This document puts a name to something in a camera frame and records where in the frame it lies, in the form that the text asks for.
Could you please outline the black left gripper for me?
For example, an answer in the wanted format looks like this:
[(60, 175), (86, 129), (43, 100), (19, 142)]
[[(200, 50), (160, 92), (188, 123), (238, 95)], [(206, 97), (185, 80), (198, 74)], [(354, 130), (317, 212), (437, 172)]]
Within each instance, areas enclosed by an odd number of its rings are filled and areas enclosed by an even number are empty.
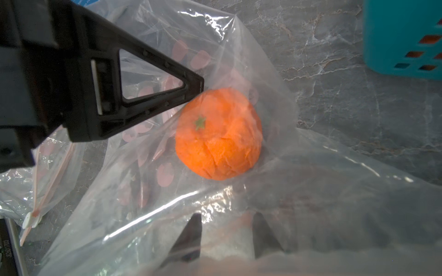
[(104, 140), (203, 89), (203, 77), (71, 1), (1, 1), (1, 172), (34, 166), (63, 117), (71, 141)]

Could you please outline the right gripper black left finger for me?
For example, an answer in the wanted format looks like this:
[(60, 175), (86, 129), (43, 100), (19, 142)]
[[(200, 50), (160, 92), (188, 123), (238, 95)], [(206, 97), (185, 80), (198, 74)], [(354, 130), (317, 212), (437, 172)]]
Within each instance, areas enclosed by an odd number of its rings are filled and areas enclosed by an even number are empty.
[(198, 259), (200, 257), (202, 230), (201, 214), (194, 213), (160, 267), (165, 267), (174, 262), (190, 263)]

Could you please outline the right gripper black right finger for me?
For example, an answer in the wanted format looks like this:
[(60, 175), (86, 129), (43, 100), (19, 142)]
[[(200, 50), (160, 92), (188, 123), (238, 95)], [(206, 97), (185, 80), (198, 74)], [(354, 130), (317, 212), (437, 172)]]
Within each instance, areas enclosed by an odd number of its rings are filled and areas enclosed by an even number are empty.
[(284, 249), (277, 240), (264, 215), (257, 212), (252, 220), (254, 257), (259, 259), (272, 253), (283, 253)]

